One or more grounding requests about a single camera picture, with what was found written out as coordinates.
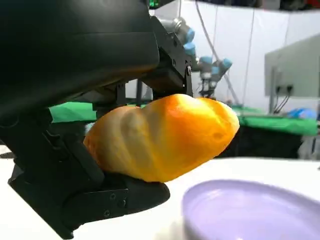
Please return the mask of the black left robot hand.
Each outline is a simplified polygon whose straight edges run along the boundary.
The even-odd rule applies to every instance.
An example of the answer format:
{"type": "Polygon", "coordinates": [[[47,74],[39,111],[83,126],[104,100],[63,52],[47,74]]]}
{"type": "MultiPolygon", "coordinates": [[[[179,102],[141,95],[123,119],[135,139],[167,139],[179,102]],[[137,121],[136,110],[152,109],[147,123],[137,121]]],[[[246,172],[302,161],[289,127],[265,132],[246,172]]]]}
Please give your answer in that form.
{"type": "Polygon", "coordinates": [[[164,183],[102,171],[82,140],[50,132],[49,108],[91,91],[100,113],[140,79],[156,98],[193,95],[191,60],[149,11],[159,0],[3,0],[0,139],[14,154],[8,184],[64,240],[81,225],[154,208],[164,183]]]}

